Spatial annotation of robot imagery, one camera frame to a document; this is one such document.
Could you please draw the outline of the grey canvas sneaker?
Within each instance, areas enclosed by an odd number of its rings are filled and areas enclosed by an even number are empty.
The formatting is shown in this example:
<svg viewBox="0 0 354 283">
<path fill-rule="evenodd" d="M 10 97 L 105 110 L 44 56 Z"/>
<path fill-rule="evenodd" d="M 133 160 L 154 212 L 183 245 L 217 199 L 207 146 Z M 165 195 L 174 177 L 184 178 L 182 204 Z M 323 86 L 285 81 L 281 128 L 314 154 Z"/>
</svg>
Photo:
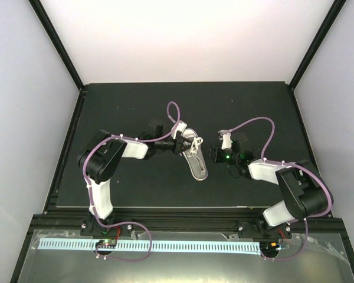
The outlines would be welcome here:
<svg viewBox="0 0 354 283">
<path fill-rule="evenodd" d="M 198 134 L 193 129 L 185 129 L 185 131 L 182 133 L 182 136 L 183 137 L 199 137 Z M 182 153 L 184 158 L 188 162 L 188 166 L 190 168 L 193 178 L 197 181 L 203 181 L 208 177 L 208 169 L 207 169 L 207 166 L 206 166 L 206 163 L 204 160 L 204 155 L 203 155 L 203 152 L 201 149 L 201 145 L 200 145 L 200 149 L 198 150 L 198 158 L 200 159 L 200 161 L 203 164 L 203 167 L 205 169 L 204 172 L 202 172 L 199 169 L 198 162 L 193 157 L 189 157 L 187 152 Z"/>
</svg>

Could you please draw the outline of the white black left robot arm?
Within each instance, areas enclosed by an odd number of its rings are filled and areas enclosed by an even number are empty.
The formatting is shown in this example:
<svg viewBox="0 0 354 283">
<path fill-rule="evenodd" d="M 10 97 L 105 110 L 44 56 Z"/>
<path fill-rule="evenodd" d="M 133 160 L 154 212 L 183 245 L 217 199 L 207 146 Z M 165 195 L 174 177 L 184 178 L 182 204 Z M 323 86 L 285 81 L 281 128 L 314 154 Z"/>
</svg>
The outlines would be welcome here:
<svg viewBox="0 0 354 283">
<path fill-rule="evenodd" d="M 169 134 L 164 125 L 153 126 L 153 132 L 142 133 L 138 138 L 115 136 L 99 130 L 78 158 L 89 196 L 89 211 L 96 216 L 94 228 L 101 235 L 114 231 L 115 221 L 109 217 L 113 211 L 110 197 L 110 179 L 124 158 L 147 160 L 158 150 L 195 157 L 203 139 L 182 121 Z"/>
</svg>

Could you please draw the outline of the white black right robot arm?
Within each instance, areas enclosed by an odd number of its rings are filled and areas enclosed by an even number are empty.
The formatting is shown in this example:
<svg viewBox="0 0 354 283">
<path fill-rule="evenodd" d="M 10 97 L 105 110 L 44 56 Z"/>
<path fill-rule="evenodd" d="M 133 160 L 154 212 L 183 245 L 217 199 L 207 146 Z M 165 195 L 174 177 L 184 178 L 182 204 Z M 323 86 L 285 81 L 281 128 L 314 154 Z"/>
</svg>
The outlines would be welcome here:
<svg viewBox="0 0 354 283">
<path fill-rule="evenodd" d="M 214 163 L 225 163 L 237 171 L 235 177 L 245 177 L 277 185 L 282 201 L 264 210 L 255 221 L 260 236 L 269 238 L 282 224 L 327 215 L 334 199 L 313 163 L 303 160 L 277 162 L 258 158 L 239 140 L 225 146 L 214 145 L 210 150 Z"/>
</svg>

